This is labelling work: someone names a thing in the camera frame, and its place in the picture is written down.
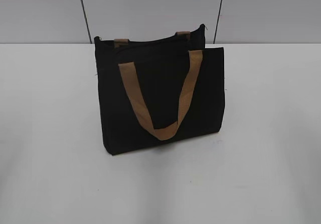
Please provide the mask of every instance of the tote bag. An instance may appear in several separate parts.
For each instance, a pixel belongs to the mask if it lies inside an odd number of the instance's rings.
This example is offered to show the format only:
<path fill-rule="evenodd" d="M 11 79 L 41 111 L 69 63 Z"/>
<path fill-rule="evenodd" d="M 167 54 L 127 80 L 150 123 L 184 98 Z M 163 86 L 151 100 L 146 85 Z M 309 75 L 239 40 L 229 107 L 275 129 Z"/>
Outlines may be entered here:
<path fill-rule="evenodd" d="M 190 50 L 190 39 L 154 41 L 97 54 L 103 142 L 112 154 L 220 130 L 223 48 Z"/>

